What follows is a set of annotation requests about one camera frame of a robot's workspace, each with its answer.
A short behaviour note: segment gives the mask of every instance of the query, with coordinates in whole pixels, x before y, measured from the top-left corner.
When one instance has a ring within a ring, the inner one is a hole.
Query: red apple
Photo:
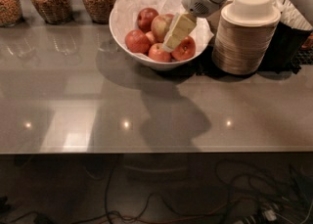
[[[132,53],[148,53],[151,43],[147,35],[140,29],[133,29],[126,34],[125,43]]]
[[[151,46],[149,50],[148,56],[155,60],[156,62],[161,62],[161,63],[170,63],[172,57],[170,53],[166,52],[162,48],[162,43],[156,43]]]
[[[158,16],[158,11],[153,8],[142,9],[137,16],[137,25],[143,32],[151,30],[151,23]]]
[[[151,45],[154,45],[157,43],[157,40],[151,31],[146,32],[146,35],[147,35],[148,39],[150,40]]]
[[[170,24],[172,23],[174,15],[162,14],[154,18],[151,23],[151,31],[156,37],[157,42],[162,43],[165,35],[169,30]]]
[[[185,61],[192,58],[196,53],[196,42],[193,37],[188,35],[181,43],[171,52],[171,56],[176,61]]]

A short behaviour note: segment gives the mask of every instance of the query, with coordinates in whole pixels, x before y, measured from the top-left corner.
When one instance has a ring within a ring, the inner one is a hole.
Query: stainless steel table
[[[247,78],[135,63],[92,23],[0,28],[0,153],[313,151],[313,67]]]

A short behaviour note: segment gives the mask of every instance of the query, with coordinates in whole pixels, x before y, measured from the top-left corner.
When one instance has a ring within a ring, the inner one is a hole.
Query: beige bowl
[[[186,61],[160,63],[150,59],[143,54],[130,52],[125,44],[125,35],[132,29],[138,28],[136,24],[137,15],[140,10],[146,7],[152,7],[158,10],[160,14],[183,13],[185,10],[181,5],[181,0],[117,0],[110,15],[110,30],[116,43],[131,56],[134,60],[146,67],[155,70],[171,70],[182,66],[196,58],[207,47],[213,34],[210,31],[206,19],[197,19],[197,27],[190,34],[196,41],[195,55]]]

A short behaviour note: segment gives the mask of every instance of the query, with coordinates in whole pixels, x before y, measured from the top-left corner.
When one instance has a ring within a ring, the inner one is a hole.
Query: floor
[[[265,203],[312,223],[290,165],[311,183],[310,153],[1,156],[0,223],[235,223]]]

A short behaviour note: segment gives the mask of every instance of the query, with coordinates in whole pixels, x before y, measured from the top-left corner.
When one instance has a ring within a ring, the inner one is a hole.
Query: bowl of apples
[[[186,13],[181,0],[117,0],[109,22],[112,37],[142,65],[174,69],[200,55],[213,36],[207,20],[197,18],[196,28],[174,50],[166,52],[164,37],[179,13]]]

